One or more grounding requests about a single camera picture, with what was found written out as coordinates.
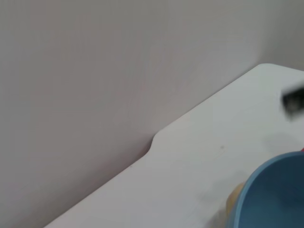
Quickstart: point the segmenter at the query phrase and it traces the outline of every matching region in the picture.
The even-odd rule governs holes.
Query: blue container rim
[[[239,225],[239,219],[240,219],[240,214],[242,211],[242,206],[244,203],[244,199],[247,195],[247,192],[249,190],[249,188],[251,187],[252,183],[255,181],[255,179],[261,174],[261,172],[263,172],[266,168],[268,168],[270,165],[281,161],[282,159],[285,158],[289,158],[289,157],[297,157],[297,156],[304,156],[304,152],[303,151],[296,151],[296,152],[289,152],[289,153],[284,153],[281,155],[278,155],[268,161],[266,161],[265,163],[263,163],[261,166],[259,166],[248,178],[248,180],[246,181],[239,197],[237,200],[237,204],[236,204],[236,211],[235,211],[235,219],[234,219],[234,228],[238,228]]]

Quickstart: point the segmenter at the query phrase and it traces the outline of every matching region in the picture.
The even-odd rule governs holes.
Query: black object
[[[295,115],[304,111],[304,86],[283,94],[283,107],[287,114]]]

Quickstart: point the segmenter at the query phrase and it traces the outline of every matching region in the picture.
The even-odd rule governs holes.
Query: white table
[[[209,228],[266,160],[304,147],[304,117],[281,110],[304,72],[258,65],[171,123],[150,151],[47,228]]]

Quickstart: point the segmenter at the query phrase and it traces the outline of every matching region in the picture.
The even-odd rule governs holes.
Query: blue bowl
[[[304,228],[304,152],[279,155],[254,171],[226,228]]]

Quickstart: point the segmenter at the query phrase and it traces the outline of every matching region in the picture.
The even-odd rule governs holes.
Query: white desk
[[[280,107],[304,72],[262,64],[158,132],[150,151],[47,228],[209,228],[266,160],[304,147]]]

